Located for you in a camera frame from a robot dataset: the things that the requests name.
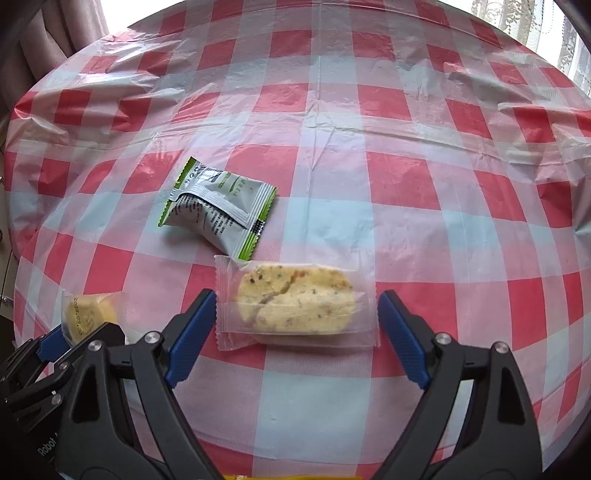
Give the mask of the clear yellow pastry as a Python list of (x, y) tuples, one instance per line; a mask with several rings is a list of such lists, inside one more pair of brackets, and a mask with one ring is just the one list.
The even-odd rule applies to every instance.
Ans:
[(77, 345), (104, 323), (119, 324), (121, 292), (63, 294), (61, 330), (70, 345)]

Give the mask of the yellow tofu snack packet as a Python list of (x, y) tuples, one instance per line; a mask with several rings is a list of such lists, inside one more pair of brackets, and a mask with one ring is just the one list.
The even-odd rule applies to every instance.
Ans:
[(290, 477), (247, 477), (245, 475), (224, 475), (224, 480), (363, 480), (363, 477), (290, 476)]

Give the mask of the clear biscuit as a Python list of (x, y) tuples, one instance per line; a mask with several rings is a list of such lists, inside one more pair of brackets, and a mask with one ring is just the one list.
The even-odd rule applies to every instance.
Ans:
[(372, 349), (380, 344), (374, 271), (356, 252), (338, 265), (214, 258), (217, 348), (256, 344)]

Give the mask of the green white snack packet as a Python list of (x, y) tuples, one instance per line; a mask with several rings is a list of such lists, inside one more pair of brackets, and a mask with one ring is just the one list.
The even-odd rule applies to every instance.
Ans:
[(230, 258), (249, 261), (276, 193), (269, 183), (191, 157), (169, 193), (158, 225), (197, 233)]

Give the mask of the red white checkered tablecloth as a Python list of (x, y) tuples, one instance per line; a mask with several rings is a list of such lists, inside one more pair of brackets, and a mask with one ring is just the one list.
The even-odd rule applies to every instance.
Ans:
[(590, 409), (590, 100), (435, 1), (189, 1), (97, 40), (16, 105), (5, 185), (18, 341), (65, 293), (121, 293), (130, 335), (215, 282), (159, 227), (185, 162), (277, 190), (254, 255), (369, 258), (437, 331), (513, 350), (543, 460)]

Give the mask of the mauve curtain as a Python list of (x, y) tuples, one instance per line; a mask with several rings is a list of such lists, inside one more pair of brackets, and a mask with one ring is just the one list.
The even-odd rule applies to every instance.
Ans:
[(47, 73), (107, 33), (98, 1), (46, 1), (1, 55), (1, 111)]

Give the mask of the white lace curtain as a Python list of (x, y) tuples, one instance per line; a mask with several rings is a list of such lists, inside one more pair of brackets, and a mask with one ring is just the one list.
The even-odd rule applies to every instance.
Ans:
[(590, 96), (590, 50), (556, 1), (474, 0), (469, 12), (534, 51)]

